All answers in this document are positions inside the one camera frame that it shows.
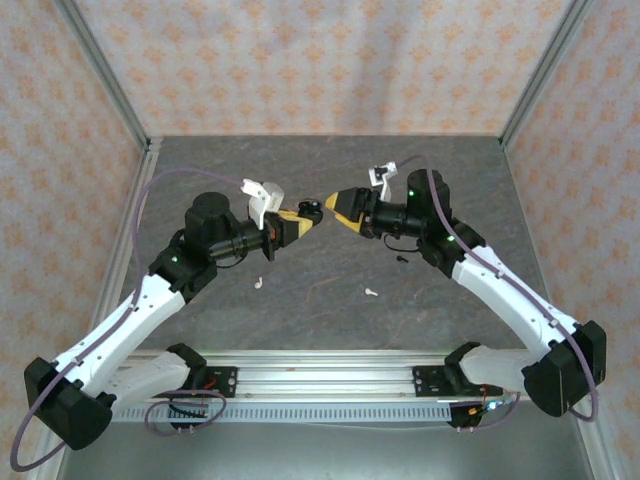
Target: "orange floral wall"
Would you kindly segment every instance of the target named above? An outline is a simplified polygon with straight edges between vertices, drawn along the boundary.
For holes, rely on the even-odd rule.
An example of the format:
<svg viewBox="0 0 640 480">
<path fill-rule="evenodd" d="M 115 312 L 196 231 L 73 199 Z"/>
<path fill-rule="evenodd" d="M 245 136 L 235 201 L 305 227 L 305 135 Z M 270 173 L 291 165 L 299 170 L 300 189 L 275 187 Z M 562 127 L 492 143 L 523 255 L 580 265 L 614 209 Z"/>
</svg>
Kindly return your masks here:
<svg viewBox="0 0 640 480">
<path fill-rule="evenodd" d="M 607 330 L 603 419 L 637 478 L 640 2 L 594 4 L 508 153 L 553 300 Z"/>
<path fill-rule="evenodd" d="M 151 135 L 498 135 L 570 0 L 80 0 Z"/>
<path fill-rule="evenodd" d="M 54 2 L 0 3 L 0 32 L 0 478 L 10 478 L 23 370 L 86 332 L 140 153 Z"/>
</svg>

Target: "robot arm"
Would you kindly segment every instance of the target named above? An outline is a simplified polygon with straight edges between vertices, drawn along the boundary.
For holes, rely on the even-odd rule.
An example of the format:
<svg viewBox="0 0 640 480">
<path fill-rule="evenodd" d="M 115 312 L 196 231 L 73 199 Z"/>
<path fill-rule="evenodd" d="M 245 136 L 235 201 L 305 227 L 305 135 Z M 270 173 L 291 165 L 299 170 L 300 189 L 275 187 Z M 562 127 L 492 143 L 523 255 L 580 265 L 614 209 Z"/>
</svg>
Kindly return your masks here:
<svg viewBox="0 0 640 480">
<path fill-rule="evenodd" d="M 373 184 L 386 187 L 387 199 L 390 191 L 384 175 L 396 170 L 389 164 L 370 170 L 372 183 L 376 177 Z M 407 178 L 406 203 L 390 203 L 373 189 L 351 188 L 331 195 L 326 206 L 341 223 L 366 238 L 416 238 L 417 250 L 427 263 L 480 298 L 526 346 L 526 350 L 491 350 L 478 343 L 461 346 L 445 362 L 454 386 L 488 384 L 526 391 L 549 415 L 563 415 L 589 393 L 588 379 L 565 333 L 584 354 L 597 385 L 605 376 L 604 331 L 593 321 L 580 325 L 537 295 L 504 265 L 484 238 L 452 216 L 449 187 L 438 172 L 433 173 L 433 186 L 435 192 L 427 171 L 421 169 Z M 443 225 L 439 213 L 467 249 Z"/>
<path fill-rule="evenodd" d="M 149 267 L 134 294 L 95 330 L 53 362 L 36 358 L 25 369 L 29 406 L 60 372 L 35 415 L 72 449 L 91 444 L 108 426 L 113 413 L 180 388 L 202 388 L 206 362 L 186 345 L 170 347 L 146 364 L 118 371 L 135 348 L 162 322 L 188 304 L 218 275 L 217 262 L 242 261 L 262 250 L 269 261 L 322 220 L 321 204 L 303 201 L 298 212 L 278 210 L 283 192 L 275 184 L 245 180 L 242 191 L 252 198 L 249 219 L 239 221 L 220 193 L 199 195 L 185 214 L 185 228 Z M 88 354 L 87 347 L 95 346 Z"/>
</svg>

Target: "purple cable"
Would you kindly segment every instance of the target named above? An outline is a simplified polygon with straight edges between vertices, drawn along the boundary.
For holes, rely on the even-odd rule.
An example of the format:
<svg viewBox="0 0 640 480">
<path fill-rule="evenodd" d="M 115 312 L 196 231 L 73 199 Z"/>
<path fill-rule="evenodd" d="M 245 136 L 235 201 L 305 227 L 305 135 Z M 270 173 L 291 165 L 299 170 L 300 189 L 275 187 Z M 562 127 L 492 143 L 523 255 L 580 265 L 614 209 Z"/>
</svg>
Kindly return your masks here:
<svg viewBox="0 0 640 480">
<path fill-rule="evenodd" d="M 427 157 L 425 157 L 424 155 L 414 155 L 413 157 L 410 157 L 402 164 L 404 165 L 409 160 L 414 160 L 416 158 L 422 158 L 428 162 Z M 438 213 L 438 218 L 440 219 L 440 222 L 444 226 L 447 233 L 449 233 L 449 235 L 451 235 L 455 239 L 456 243 L 460 246 L 460 248 L 462 248 L 471 258 L 473 258 L 479 264 L 484 266 L 487 270 L 492 272 L 494 275 L 504 279 L 507 283 L 509 283 L 509 285 L 511 285 L 519 293 L 521 293 L 527 300 L 531 302 L 531 304 L 533 304 L 534 307 L 536 307 L 540 311 L 540 313 L 542 313 L 542 316 L 545 319 L 547 319 L 550 323 L 552 323 L 553 326 L 557 328 L 558 331 L 562 334 L 562 336 L 567 339 L 567 342 L 575 352 L 576 357 L 580 362 L 580 366 L 582 367 L 582 371 L 585 375 L 585 378 L 587 379 L 587 384 L 589 386 L 589 393 L 591 395 L 591 414 L 589 416 L 583 415 L 580 412 L 577 412 L 573 408 L 571 408 L 570 411 L 575 417 L 579 418 L 580 420 L 583 420 L 585 422 L 594 422 L 596 418 L 598 418 L 598 391 L 596 390 L 596 383 L 593 379 L 593 374 L 591 373 L 591 369 L 589 368 L 589 363 L 587 362 L 587 359 L 585 358 L 584 353 L 582 353 L 582 350 L 580 349 L 580 346 L 578 345 L 578 343 L 571 336 L 568 330 L 564 328 L 564 326 L 560 322 L 558 322 L 553 317 L 553 315 L 551 315 L 551 313 L 549 313 L 549 311 L 546 308 L 544 308 L 542 304 L 540 304 L 540 302 L 533 295 L 531 295 L 531 293 L 527 289 L 522 287 L 522 285 L 520 285 L 511 276 L 506 274 L 501 275 L 501 272 L 498 268 L 494 267 L 489 262 L 487 262 L 484 258 L 477 255 L 462 241 L 462 239 L 458 236 L 455 230 L 451 227 L 451 225 L 447 221 L 447 218 L 444 212 L 442 211 L 442 205 L 440 205 L 440 200 L 438 199 L 438 194 L 436 191 L 436 182 L 433 178 L 433 170 L 429 167 L 427 168 L 427 178 L 429 180 L 429 189 L 431 190 L 431 198 L 433 199 L 433 204 L 436 208 L 436 212 Z"/>
<path fill-rule="evenodd" d="M 225 408 L 227 408 L 227 399 L 224 397 L 224 395 L 222 395 L 221 393 L 218 393 L 218 392 L 212 392 L 211 390 L 171 390 L 169 392 L 164 392 L 162 395 L 163 396 L 171 396 L 171 395 L 181 395 L 181 394 L 182 395 L 184 395 L 184 394 L 211 395 L 212 397 L 217 397 L 220 400 L 222 400 L 222 407 L 220 407 L 220 410 L 218 410 L 214 416 L 212 416 L 208 420 L 196 425 L 195 427 L 193 427 L 193 426 L 189 427 L 189 431 L 191 433 L 193 433 L 196 430 L 200 430 L 200 429 L 203 429 L 203 428 L 208 427 L 209 425 L 211 425 L 218 418 L 220 418 L 220 415 L 222 415 L 222 413 L 224 412 Z M 157 435 L 159 437 L 172 437 L 174 435 L 180 435 L 182 433 L 181 429 L 162 431 L 162 430 L 158 430 L 157 428 L 152 426 L 153 424 L 151 422 L 149 422 L 149 416 L 151 415 L 151 411 L 154 408 L 156 408 L 156 407 L 158 407 L 160 405 L 174 405 L 174 406 L 180 406 L 180 407 L 199 407 L 200 406 L 197 403 L 183 402 L 183 401 L 176 401 L 176 400 L 160 400 L 160 401 L 154 403 L 153 405 L 151 405 L 147 409 L 147 413 L 145 413 L 145 415 L 144 415 L 144 426 L 147 428 L 147 430 L 150 433 L 152 433 L 153 435 Z"/>
<path fill-rule="evenodd" d="M 133 312 L 134 308 L 136 307 L 138 300 L 140 298 L 140 293 L 142 290 L 142 281 L 145 275 L 144 270 L 142 268 L 142 260 L 140 258 L 140 245 L 138 242 L 138 223 L 140 219 L 140 210 L 142 210 L 142 204 L 144 203 L 144 199 L 149 193 L 149 190 L 151 189 L 151 187 L 153 187 L 159 180 L 165 177 L 168 177 L 170 175 L 183 175 L 183 174 L 203 175 L 205 177 L 211 177 L 226 183 L 230 183 L 231 185 L 234 185 L 237 187 L 240 187 L 242 185 L 242 182 L 239 180 L 234 180 L 234 179 L 225 177 L 223 175 L 218 175 L 217 173 L 210 172 L 208 170 L 204 170 L 196 167 L 180 167 L 180 168 L 173 168 L 173 169 L 162 172 L 158 176 L 151 179 L 151 181 L 149 181 L 149 183 L 147 183 L 144 187 L 142 187 L 142 190 L 140 191 L 140 195 L 138 196 L 138 199 L 136 201 L 133 218 L 131 220 L 131 242 L 133 245 L 134 258 L 136 261 L 136 287 L 135 287 L 135 290 L 133 291 L 133 298 L 131 300 L 131 304 L 123 312 L 122 316 L 106 332 L 104 332 L 92 344 L 90 344 L 81 353 L 79 353 L 75 361 L 69 362 L 69 364 L 65 366 L 60 371 L 60 373 L 58 373 L 53 378 L 53 380 L 45 387 L 45 389 L 38 396 L 36 401 L 33 402 L 33 405 L 31 406 L 31 408 L 29 408 L 29 411 L 27 412 L 25 417 L 22 419 L 22 422 L 18 426 L 18 430 L 16 431 L 16 435 L 11 445 L 9 463 L 11 464 L 11 468 L 14 471 L 21 473 L 21 472 L 27 472 L 29 470 L 33 470 L 34 468 L 39 467 L 40 465 L 48 461 L 51 457 L 53 457 L 56 453 L 62 450 L 62 448 L 65 446 L 64 442 L 59 443 L 56 447 L 53 448 L 53 450 L 51 450 L 49 453 L 44 455 L 42 458 L 39 458 L 35 462 L 30 463 L 28 465 L 21 465 L 18 462 L 18 451 L 20 450 L 20 443 L 22 442 L 22 438 L 24 437 L 24 432 L 26 431 L 27 426 L 29 425 L 29 422 L 31 422 L 31 419 L 35 416 L 36 411 L 40 408 L 42 403 L 46 400 L 46 398 L 49 396 L 51 391 L 58 385 L 58 383 L 60 383 L 60 381 L 75 366 L 81 363 L 82 360 L 85 359 L 91 352 L 93 352 L 96 348 L 102 345 L 109 337 L 111 337 L 111 335 L 113 335 L 116 332 L 116 330 L 118 330 L 122 326 L 122 324 L 127 320 L 127 318 L 129 318 L 129 315 L 131 315 L 131 312 Z M 181 392 L 191 393 L 191 392 L 200 392 L 200 390 L 193 390 L 193 391 L 182 390 Z M 203 422 L 202 425 L 206 426 L 206 425 L 209 425 L 211 422 L 213 422 L 216 418 L 218 418 L 218 416 L 222 413 L 225 407 L 226 407 L 226 400 L 224 400 L 223 407 L 220 410 L 219 414 L 213 417 L 213 419 L 210 419 L 207 422 Z"/>
</svg>

